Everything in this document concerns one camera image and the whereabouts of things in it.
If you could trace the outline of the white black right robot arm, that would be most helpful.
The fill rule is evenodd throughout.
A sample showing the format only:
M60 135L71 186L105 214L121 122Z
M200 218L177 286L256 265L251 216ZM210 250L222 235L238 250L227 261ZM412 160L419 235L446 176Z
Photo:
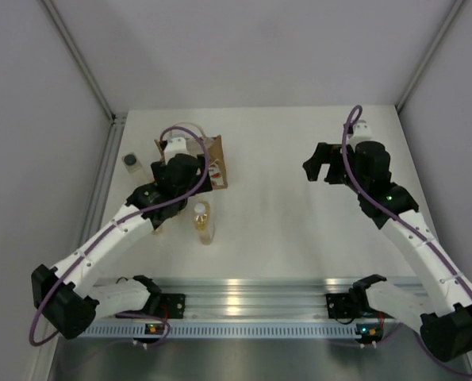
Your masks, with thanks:
M419 334L426 349L447 362L472 351L472 283L440 247L412 195L391 179L390 155L367 140L355 147L321 142L302 167L308 181L328 166L325 182L358 195L361 211L403 255L421 281L432 308L383 275L352 284L347 307L356 317L382 312Z

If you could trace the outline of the amber bottle white cap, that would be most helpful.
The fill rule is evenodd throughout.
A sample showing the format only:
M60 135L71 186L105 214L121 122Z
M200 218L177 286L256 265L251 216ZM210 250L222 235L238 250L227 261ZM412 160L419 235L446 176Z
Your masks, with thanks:
M199 201L194 205L193 223L200 242L203 245L211 244L214 237L214 224L211 207L207 201Z

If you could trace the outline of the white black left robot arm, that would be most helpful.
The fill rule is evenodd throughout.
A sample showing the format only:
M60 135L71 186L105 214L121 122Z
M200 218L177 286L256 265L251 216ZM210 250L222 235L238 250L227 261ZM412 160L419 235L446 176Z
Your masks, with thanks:
M210 190L209 159L179 153L167 163L155 162L155 180L137 187L113 218L83 246L51 267L31 274L36 314L29 343L44 317L66 339L78 337L96 320L118 314L146 318L161 307L162 291L152 279L135 275L125 281L98 285L98 280L137 241L157 230L186 207L190 196Z

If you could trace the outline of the red dotted canvas bag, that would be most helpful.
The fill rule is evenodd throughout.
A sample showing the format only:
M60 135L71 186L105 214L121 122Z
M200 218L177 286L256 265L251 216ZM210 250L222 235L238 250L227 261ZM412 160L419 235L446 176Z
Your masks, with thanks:
M189 121L181 121L175 124L175 127L186 128L187 126L197 130L196 135L207 149L209 155L209 180L212 188L214 190L226 189L228 187L228 176L224 162L221 135L209 137L200 125ZM189 155L197 156L203 154L201 145L191 135L182 130L175 129L166 133L161 132L159 139L155 140L155 144L159 149L163 161L163 148L166 145L166 141L170 140L172 137L186 138Z

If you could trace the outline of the clear bottle grey cap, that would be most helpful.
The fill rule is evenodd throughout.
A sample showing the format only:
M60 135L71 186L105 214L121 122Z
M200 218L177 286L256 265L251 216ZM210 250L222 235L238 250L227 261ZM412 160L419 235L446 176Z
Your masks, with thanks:
M137 186L142 186L148 182L148 177L135 153L130 152L124 155L122 157L122 162L126 171Z

